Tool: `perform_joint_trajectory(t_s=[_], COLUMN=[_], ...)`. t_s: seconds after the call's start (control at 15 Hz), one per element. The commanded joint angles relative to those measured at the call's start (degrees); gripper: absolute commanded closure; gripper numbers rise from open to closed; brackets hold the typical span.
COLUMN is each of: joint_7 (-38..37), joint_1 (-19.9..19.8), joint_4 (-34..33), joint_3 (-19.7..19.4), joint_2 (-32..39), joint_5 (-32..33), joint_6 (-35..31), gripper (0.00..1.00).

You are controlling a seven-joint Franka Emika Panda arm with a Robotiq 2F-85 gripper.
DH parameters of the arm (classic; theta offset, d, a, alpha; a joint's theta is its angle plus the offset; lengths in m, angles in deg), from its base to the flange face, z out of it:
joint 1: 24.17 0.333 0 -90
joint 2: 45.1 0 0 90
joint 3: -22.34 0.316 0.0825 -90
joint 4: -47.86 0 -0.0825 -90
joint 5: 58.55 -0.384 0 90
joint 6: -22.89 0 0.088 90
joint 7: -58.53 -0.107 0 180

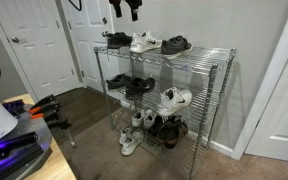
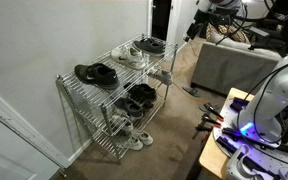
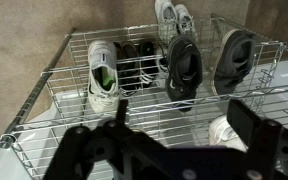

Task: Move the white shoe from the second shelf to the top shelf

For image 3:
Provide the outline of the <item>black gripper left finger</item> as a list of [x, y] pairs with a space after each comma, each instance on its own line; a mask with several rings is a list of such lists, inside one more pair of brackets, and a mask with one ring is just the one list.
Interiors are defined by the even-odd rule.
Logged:
[[99, 161], [110, 164], [113, 180], [123, 180], [123, 155], [114, 131], [124, 126], [127, 106], [127, 100], [120, 100], [116, 115], [101, 120], [93, 130], [84, 125], [69, 128], [43, 180], [87, 180]]

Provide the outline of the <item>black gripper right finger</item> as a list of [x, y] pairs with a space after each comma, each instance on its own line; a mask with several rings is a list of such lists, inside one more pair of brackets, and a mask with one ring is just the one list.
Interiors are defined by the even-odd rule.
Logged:
[[248, 147], [242, 159], [245, 176], [253, 180], [272, 180], [282, 125], [272, 119], [262, 119], [238, 99], [229, 101], [227, 120]]

